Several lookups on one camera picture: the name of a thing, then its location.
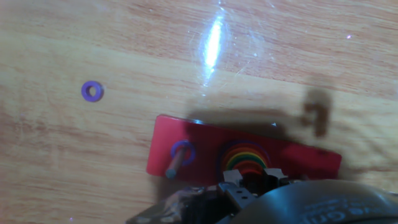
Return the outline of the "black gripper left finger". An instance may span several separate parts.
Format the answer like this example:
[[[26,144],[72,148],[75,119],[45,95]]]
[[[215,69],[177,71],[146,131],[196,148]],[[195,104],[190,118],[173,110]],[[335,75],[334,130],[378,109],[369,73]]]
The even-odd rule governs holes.
[[[243,185],[243,176],[238,170],[223,172],[223,181],[217,185],[217,195],[236,211],[243,210],[256,199]]]

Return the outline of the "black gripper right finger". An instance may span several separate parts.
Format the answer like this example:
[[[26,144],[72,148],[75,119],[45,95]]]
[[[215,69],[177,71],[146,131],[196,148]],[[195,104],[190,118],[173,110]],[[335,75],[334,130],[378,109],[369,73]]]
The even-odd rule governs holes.
[[[268,177],[276,178],[277,180],[284,179],[284,178],[288,177],[287,175],[285,175],[282,172],[281,169],[278,169],[278,168],[265,168],[264,172]]]

